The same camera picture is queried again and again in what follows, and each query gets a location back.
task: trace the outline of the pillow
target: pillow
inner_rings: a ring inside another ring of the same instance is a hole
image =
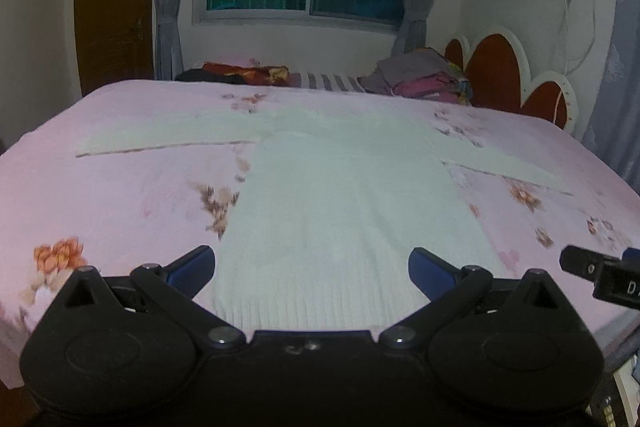
[[[223,82],[225,84],[246,84],[239,74],[220,74],[194,68],[186,70],[174,78],[175,82]]]
[[[229,64],[205,62],[202,69],[217,74],[239,74],[251,86],[289,86],[289,70],[284,66],[242,68]]]

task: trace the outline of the black device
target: black device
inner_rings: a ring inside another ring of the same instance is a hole
[[[640,250],[627,248],[622,259],[568,246],[560,254],[565,272],[593,282],[593,297],[640,310]]]
[[[20,358],[36,425],[594,425],[603,359],[553,279],[494,279],[416,248],[430,304],[369,331],[244,333],[191,298],[199,247],[129,277],[76,270]]]

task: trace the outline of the wooden floor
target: wooden floor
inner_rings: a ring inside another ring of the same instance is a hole
[[[8,390],[0,381],[0,426],[22,427],[36,414],[36,408],[23,387]]]

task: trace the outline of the blue gripper pad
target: blue gripper pad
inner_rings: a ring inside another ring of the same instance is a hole
[[[424,248],[414,248],[409,256],[409,279],[433,301],[456,285],[460,270]]]
[[[640,268],[640,250],[638,248],[627,248],[622,253],[622,261],[631,261],[632,263],[637,263]]]
[[[197,247],[164,267],[166,283],[193,299],[213,277],[216,256],[210,247]]]

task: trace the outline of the floral pattern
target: floral pattern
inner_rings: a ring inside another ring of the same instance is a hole
[[[266,94],[256,92],[251,96],[236,96],[233,93],[222,94],[223,100],[233,100],[231,103],[231,109],[239,112],[254,113],[258,112],[258,104],[267,98]]]
[[[228,226],[229,207],[236,206],[240,192],[231,192],[226,186],[214,189],[210,185],[196,185],[195,188],[200,192],[203,209],[213,217],[213,223],[207,226],[207,230],[222,239]]]
[[[554,245],[553,240],[549,237],[548,233],[546,233],[545,229],[538,227],[536,229],[536,239],[545,248],[551,248]]]
[[[509,270],[514,277],[517,277],[518,276],[517,267],[518,267],[518,262],[520,261],[520,254],[515,250],[510,250],[507,252],[499,251],[498,257],[500,257],[500,260],[502,261],[506,269]]]
[[[483,128],[464,124],[454,125],[450,123],[450,114],[450,109],[444,106],[434,111],[433,116],[435,116],[436,120],[433,122],[433,127],[436,131],[445,136],[466,140],[476,147],[484,147],[478,137],[478,132]]]
[[[33,260],[36,274],[31,277],[28,288],[20,292],[20,301],[31,306],[36,298],[36,291],[41,287],[56,293],[79,266],[86,265],[82,257],[84,245],[77,237],[60,239],[53,245],[40,245],[33,249]]]
[[[625,250],[632,245],[629,238],[616,230],[606,219],[590,216],[587,219],[587,230],[603,248],[609,251]]]
[[[526,205],[527,208],[533,212],[542,206],[542,201],[527,190],[529,187],[526,187],[526,185],[529,184],[525,184],[525,182],[511,182],[509,191],[518,203]]]

